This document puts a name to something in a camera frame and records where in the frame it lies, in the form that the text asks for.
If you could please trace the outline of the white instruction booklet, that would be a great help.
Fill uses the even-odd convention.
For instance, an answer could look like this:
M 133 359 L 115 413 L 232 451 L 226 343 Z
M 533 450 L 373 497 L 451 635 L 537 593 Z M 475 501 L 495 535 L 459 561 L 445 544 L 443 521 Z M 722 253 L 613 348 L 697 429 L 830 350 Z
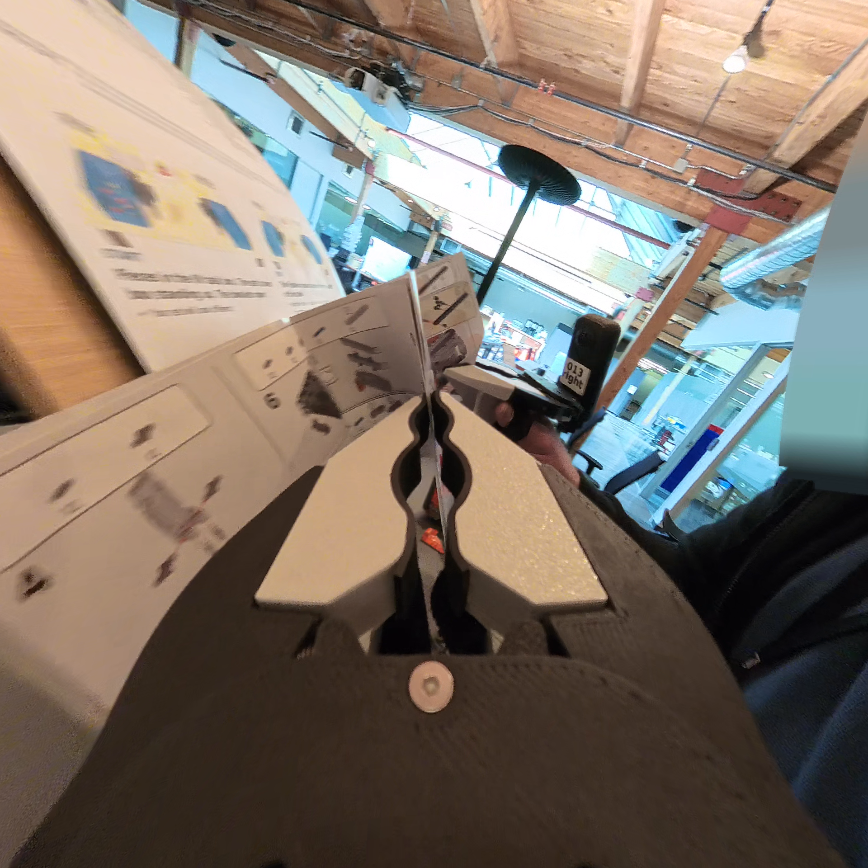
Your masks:
M 175 599 L 310 469 L 476 359 L 463 254 L 2 436 L 2 677 L 92 726 Z

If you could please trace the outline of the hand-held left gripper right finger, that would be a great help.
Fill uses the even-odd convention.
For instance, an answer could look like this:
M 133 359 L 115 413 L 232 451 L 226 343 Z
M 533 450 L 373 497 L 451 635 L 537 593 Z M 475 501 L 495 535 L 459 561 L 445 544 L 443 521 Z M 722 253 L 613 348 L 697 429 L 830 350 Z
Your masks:
M 450 394 L 438 393 L 443 569 L 438 631 L 454 655 L 485 655 L 526 622 L 603 611 L 609 596 L 540 464 Z

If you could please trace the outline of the silver air duct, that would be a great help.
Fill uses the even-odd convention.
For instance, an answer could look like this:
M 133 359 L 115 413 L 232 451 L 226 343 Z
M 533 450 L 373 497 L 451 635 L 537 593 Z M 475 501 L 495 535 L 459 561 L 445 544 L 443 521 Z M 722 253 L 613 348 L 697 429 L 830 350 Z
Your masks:
M 808 278 L 775 282 L 771 277 L 817 254 L 830 210 L 829 205 L 765 245 L 729 261 L 720 273 L 723 290 L 737 301 L 763 311 L 800 311 Z

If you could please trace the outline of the large printed instruction sheet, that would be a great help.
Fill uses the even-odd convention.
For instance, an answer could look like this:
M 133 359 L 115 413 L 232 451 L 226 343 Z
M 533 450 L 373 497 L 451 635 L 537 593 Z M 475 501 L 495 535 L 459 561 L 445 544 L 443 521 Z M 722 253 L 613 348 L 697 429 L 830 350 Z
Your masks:
M 2 154 L 167 368 L 344 296 L 289 189 L 109 2 L 1 3 Z

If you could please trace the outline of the hanging light bulb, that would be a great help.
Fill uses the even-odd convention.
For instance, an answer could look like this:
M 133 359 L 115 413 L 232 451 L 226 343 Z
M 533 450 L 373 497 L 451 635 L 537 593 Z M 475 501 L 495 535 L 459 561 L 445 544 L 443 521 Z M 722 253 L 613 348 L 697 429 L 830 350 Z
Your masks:
M 743 38 L 737 49 L 722 62 L 722 70 L 728 75 L 736 75 L 746 70 L 751 60 L 765 56 L 762 28 L 754 28 Z

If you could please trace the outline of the person's clothed body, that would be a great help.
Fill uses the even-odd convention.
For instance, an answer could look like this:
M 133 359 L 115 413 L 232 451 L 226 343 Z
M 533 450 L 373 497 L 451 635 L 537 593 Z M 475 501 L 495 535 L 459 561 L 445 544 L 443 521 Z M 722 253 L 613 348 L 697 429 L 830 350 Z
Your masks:
M 867 865 L 867 497 L 785 472 L 723 519 L 653 531 L 577 472 L 726 659 L 767 749 L 849 866 Z

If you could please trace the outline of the person's right hand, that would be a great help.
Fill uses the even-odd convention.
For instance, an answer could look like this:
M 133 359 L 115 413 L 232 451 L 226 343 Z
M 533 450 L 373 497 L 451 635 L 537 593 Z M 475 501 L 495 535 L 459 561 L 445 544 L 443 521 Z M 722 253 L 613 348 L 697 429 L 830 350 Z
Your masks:
M 580 471 L 551 425 L 532 411 L 503 402 L 494 409 L 494 426 L 530 454 L 539 464 L 555 469 L 574 487 L 580 486 Z

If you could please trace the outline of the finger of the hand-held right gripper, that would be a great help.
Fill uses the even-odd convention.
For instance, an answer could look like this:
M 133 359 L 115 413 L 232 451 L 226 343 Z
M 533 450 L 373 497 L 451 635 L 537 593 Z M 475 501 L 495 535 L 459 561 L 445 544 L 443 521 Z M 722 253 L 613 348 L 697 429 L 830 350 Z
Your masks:
M 447 368 L 444 388 L 465 408 L 480 418 L 495 418 L 496 408 L 508 404 L 517 394 L 517 380 L 475 364 Z

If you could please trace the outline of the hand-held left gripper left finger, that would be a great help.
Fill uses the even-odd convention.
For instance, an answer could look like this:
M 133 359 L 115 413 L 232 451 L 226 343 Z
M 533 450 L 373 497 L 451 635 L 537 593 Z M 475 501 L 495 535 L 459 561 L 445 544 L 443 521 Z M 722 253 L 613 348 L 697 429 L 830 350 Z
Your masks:
M 431 650 L 408 504 L 428 435 L 427 401 L 414 396 L 328 460 L 255 593 L 258 607 L 339 620 L 387 655 Z

